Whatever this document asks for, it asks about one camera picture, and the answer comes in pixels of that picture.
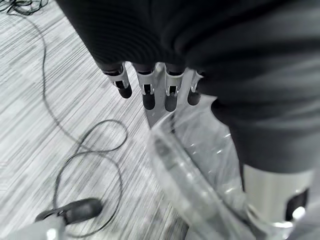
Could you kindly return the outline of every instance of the wire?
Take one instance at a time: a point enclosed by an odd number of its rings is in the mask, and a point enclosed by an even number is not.
[[[7,14],[16,12],[30,16],[48,4],[49,0],[0,0],[0,12]]]
[[[74,152],[74,154],[72,156],[70,156],[66,162],[63,164],[62,168],[59,170],[59,173],[56,177],[55,180],[55,185],[54,185],[54,192],[53,192],[53,199],[52,199],[52,204],[53,204],[53,208],[56,209],[58,208],[58,203],[57,203],[57,199],[58,199],[58,190],[59,190],[59,186],[60,186],[60,182],[61,182],[61,176],[63,171],[66,169],[66,167],[72,162],[72,160],[74,160],[76,157],[78,156],[82,156],[82,155],[88,155],[88,154],[95,154],[95,155],[99,155],[105,159],[107,159],[108,161],[110,161],[116,168],[117,170],[117,175],[118,175],[118,183],[119,183],[119,197],[118,197],[118,201],[117,204],[115,206],[114,211],[112,212],[111,216],[109,217],[109,219],[98,229],[89,232],[87,234],[83,234],[83,235],[75,235],[75,234],[71,234],[71,233],[67,233],[68,236],[72,237],[72,238],[86,238],[89,236],[92,236],[94,234],[96,234],[97,232],[103,230],[116,216],[119,208],[120,208],[120,204],[122,201],[122,197],[123,197],[123,191],[124,191],[124,187],[123,187],[123,178],[122,178],[122,174],[121,174],[121,170],[119,165],[110,157],[108,157],[106,154],[113,152],[119,148],[121,148],[126,141],[128,140],[128,129],[127,127],[119,120],[115,120],[115,119],[107,119],[107,120],[103,120],[98,122],[97,124],[95,124],[92,128],[90,128],[81,139],[76,139],[75,137],[73,137],[61,124],[61,122],[58,120],[58,118],[55,116],[55,114],[53,113],[49,102],[47,100],[47,78],[46,78],[46,71],[45,71],[45,65],[46,65],[46,58],[47,58],[47,45],[46,45],[46,41],[45,38],[42,34],[42,32],[40,31],[40,29],[38,28],[38,26],[33,23],[31,20],[29,20],[27,17],[25,17],[24,15],[19,15],[19,14],[15,14],[15,13],[8,13],[8,15],[10,16],[17,16],[19,18],[23,18],[26,21],[28,21],[33,27],[34,29],[37,31],[39,37],[41,38],[42,44],[43,44],[43,58],[42,58],[42,66],[41,66],[41,70],[42,70],[42,101],[45,105],[45,108],[47,109],[49,115],[52,117],[53,121],[55,122],[55,124],[57,125],[57,127],[59,127],[61,129],[61,131],[71,140],[73,140],[76,144],[77,144],[77,148]],[[91,149],[90,147],[84,145],[85,140],[87,139],[87,137],[95,130],[95,128],[97,128],[98,126],[100,126],[101,124],[104,123],[116,123],[118,125],[120,125],[125,132],[125,138],[124,140],[116,147],[114,148],[110,148],[110,149]],[[80,148],[84,148],[86,151],[82,151],[79,152]]]

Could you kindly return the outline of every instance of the silver metal part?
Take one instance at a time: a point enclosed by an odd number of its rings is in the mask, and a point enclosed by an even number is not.
[[[191,91],[193,93],[196,92],[198,82],[202,78],[203,78],[202,75],[200,75],[197,71],[194,71],[194,74],[193,74],[193,77],[192,77],[192,81],[191,81]]]
[[[66,225],[62,216],[49,216],[18,231],[3,240],[66,240]]]
[[[107,75],[108,75],[109,80],[112,82],[112,84],[114,86],[116,86],[117,88],[118,88],[118,86],[117,86],[116,82],[122,82],[124,88],[125,89],[128,88],[128,86],[129,86],[129,78],[128,78],[128,74],[127,74],[127,69],[126,69],[125,63],[122,63],[122,73],[120,73],[117,76],[111,76],[109,74],[107,74]]]
[[[184,76],[184,73],[178,76],[170,75],[167,70],[165,70],[164,75],[164,82],[165,82],[165,94],[167,96],[170,96],[170,87],[175,87],[174,96],[178,96],[179,90],[181,88],[182,78]]]
[[[283,234],[289,236],[295,223],[304,216],[305,209],[298,207],[292,214],[293,221],[286,221],[288,202],[311,186],[313,175],[313,170],[275,173],[244,165],[247,213],[252,223],[267,233],[275,234],[277,229],[282,229]]]
[[[136,73],[138,81],[139,81],[139,86],[141,88],[142,94],[146,95],[146,91],[145,91],[145,85],[150,85],[150,94],[154,94],[155,92],[155,71],[153,71],[150,74],[147,75],[143,75],[140,73]]]

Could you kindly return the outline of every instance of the black fabric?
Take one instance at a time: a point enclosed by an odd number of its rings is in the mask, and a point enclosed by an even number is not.
[[[166,62],[198,89],[241,162],[299,172],[320,158],[319,0],[57,0],[98,66]]]

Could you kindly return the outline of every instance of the floor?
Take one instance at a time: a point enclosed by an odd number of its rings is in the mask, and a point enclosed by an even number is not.
[[[138,81],[126,65],[132,97],[120,97],[54,1],[28,17],[42,31],[47,57],[47,99],[62,125],[75,138],[105,119],[121,120],[128,129],[124,146],[108,156],[120,166],[123,198],[114,221],[86,239],[182,240],[187,226],[164,197],[146,153],[149,125]],[[57,127],[42,101],[43,46],[32,25],[17,16],[0,15],[0,238],[34,221],[52,207],[58,170],[76,144]],[[108,149],[125,137],[106,123],[85,143]],[[68,226],[73,234],[99,228],[119,197],[119,181],[110,161],[78,157],[65,170],[58,204],[98,197],[101,215]]]

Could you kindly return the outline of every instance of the transparent plastic container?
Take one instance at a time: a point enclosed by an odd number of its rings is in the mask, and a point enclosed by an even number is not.
[[[165,195],[199,239],[279,239],[249,224],[236,150],[209,104],[163,117],[151,130],[149,149]],[[319,239],[319,225],[314,222],[310,234],[302,224],[289,239]]]

